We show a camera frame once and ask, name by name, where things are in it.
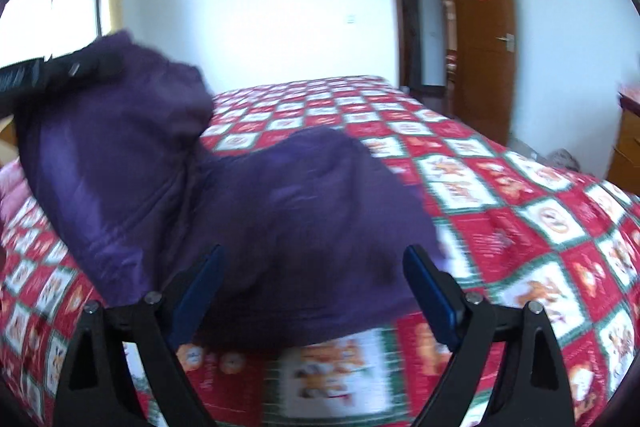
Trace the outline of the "brown wooden door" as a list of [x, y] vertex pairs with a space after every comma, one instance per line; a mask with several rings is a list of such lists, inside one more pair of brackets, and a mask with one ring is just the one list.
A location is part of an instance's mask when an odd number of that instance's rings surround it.
[[498, 40], [516, 34], [514, 0], [454, 0], [457, 70], [454, 116], [501, 145], [508, 143], [516, 52]]

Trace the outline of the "red patchwork bear bedspread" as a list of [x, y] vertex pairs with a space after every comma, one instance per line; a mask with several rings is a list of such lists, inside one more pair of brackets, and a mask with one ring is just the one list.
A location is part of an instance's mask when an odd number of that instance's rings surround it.
[[[544, 306], [576, 423], [614, 425], [620, 388], [639, 378], [638, 197], [510, 152], [375, 77], [218, 94], [203, 141], [243, 153], [321, 125], [356, 136], [418, 192], [462, 288]], [[33, 199], [10, 212], [1, 238], [1, 421], [41, 426], [94, 291]], [[405, 426], [449, 351], [413, 313], [273, 361], [194, 343], [178, 357], [221, 426]]]

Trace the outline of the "pink folded quilt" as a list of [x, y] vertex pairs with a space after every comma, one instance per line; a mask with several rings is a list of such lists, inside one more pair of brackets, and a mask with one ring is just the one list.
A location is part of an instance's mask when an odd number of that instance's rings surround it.
[[0, 193], [1, 224], [6, 225], [30, 196], [28, 183], [18, 159], [1, 168]]

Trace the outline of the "wooden dresser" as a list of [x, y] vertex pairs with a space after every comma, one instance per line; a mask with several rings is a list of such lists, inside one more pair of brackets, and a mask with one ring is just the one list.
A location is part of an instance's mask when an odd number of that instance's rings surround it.
[[618, 90], [620, 127], [613, 147], [606, 179], [621, 190], [638, 195], [640, 191], [639, 85], [625, 84]]

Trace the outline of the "purple quilted jacket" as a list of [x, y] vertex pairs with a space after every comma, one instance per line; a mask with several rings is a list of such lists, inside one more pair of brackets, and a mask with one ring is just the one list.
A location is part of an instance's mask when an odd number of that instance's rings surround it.
[[195, 67], [125, 31], [79, 51], [119, 53], [122, 73], [9, 116], [32, 195], [109, 305], [161, 291], [221, 247], [201, 337], [280, 349], [412, 311], [411, 245], [446, 267], [419, 193], [357, 139], [312, 127], [220, 155], [201, 139], [214, 101]]

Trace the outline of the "grey crumpled cloth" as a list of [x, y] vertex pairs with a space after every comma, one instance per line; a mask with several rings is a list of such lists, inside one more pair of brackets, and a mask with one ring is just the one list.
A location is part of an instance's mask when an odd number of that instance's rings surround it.
[[544, 158], [544, 162], [553, 168], [570, 170], [573, 172], [581, 172], [579, 161], [564, 148], [552, 150], [552, 152]]

